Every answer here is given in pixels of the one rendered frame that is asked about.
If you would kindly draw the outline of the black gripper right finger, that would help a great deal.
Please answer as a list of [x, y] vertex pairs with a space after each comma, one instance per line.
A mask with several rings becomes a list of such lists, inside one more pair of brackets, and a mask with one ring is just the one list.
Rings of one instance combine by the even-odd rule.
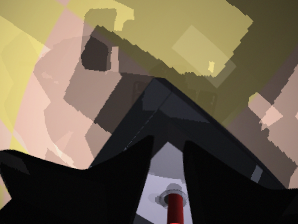
[[193, 224], [285, 224], [298, 220], [298, 188], [267, 189], [186, 140], [184, 179]]

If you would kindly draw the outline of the dark red peg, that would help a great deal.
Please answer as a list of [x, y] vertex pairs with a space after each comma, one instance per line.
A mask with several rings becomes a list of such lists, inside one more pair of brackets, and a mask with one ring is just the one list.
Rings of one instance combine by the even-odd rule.
[[182, 196], [178, 193], [169, 194], [166, 224], [184, 224], [184, 213], [182, 212], [184, 212]]

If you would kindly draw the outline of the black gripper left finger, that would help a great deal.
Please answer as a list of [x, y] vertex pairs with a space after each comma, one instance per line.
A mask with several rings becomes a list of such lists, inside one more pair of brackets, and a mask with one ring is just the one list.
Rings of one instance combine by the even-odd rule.
[[0, 149], [0, 176], [11, 198], [78, 224], [133, 224], [148, 179], [153, 136], [89, 169]]

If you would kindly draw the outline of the dark grey open box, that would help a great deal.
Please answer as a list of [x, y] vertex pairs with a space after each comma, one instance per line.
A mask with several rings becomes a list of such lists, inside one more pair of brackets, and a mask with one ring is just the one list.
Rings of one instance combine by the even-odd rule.
[[146, 136], [154, 139], [168, 123], [247, 179], [267, 189], [286, 189], [245, 144], [165, 77], [152, 77], [89, 168], [120, 155]]

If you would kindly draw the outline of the light grey square plate with hole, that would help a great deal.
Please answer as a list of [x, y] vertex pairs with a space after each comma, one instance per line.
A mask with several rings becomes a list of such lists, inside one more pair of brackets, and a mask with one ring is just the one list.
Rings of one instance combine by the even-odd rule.
[[193, 224], [182, 163], [182, 148], [186, 140], [193, 141], [170, 123], [153, 139], [149, 175], [137, 210], [140, 216], [148, 218], [153, 224], [166, 224], [169, 194], [172, 193], [182, 196], [184, 224]]

